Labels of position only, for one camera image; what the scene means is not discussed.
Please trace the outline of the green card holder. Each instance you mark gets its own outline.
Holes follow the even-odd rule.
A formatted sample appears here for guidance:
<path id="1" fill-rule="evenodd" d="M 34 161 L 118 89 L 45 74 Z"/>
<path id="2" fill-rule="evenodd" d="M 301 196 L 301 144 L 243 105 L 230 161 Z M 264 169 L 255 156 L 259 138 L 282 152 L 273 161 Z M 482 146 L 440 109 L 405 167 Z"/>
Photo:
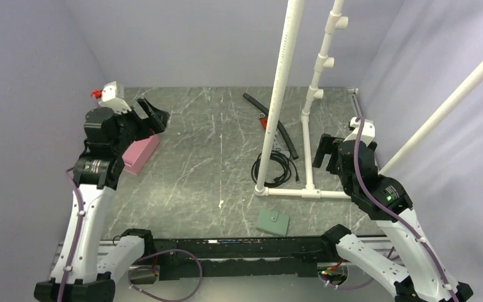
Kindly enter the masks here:
<path id="1" fill-rule="evenodd" d="M 258 213 L 256 229 L 266 234 L 285 237 L 290 216 L 277 210 L 261 209 Z"/>

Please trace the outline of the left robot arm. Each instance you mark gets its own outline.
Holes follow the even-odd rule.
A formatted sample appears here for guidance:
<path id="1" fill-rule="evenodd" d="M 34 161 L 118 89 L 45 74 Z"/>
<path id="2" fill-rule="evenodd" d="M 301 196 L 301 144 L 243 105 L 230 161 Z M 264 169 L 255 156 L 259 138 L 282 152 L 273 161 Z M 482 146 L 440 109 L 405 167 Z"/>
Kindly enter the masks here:
<path id="1" fill-rule="evenodd" d="M 73 201 L 65 240 L 47 281 L 36 283 L 37 301 L 112 301 L 116 283 L 137 261 L 154 259 L 151 231 L 129 229 L 102 261 L 99 246 L 108 205 L 125 168 L 124 153 L 132 143 L 166 130 L 170 115 L 146 98 L 137 100 L 146 118 L 133 107 L 118 113 L 100 106 L 85 115 L 84 149 L 65 175 L 72 185 Z"/>

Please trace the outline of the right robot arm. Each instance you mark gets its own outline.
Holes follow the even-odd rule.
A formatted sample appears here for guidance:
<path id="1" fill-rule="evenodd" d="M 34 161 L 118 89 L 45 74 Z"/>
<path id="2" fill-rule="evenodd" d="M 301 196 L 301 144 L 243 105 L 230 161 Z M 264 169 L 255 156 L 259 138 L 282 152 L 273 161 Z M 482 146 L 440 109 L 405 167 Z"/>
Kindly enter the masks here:
<path id="1" fill-rule="evenodd" d="M 374 142 L 365 144 L 324 133 L 313 167 L 320 167 L 325 155 L 330 155 L 326 170 L 339 177 L 352 203 L 384 232 L 401 263 L 366 247 L 341 224 L 322 235 L 324 258 L 352 262 L 381 284 L 395 301 L 468 301 L 474 294 L 472 288 L 452 277 L 438 260 L 403 185 L 379 174 L 376 146 Z"/>

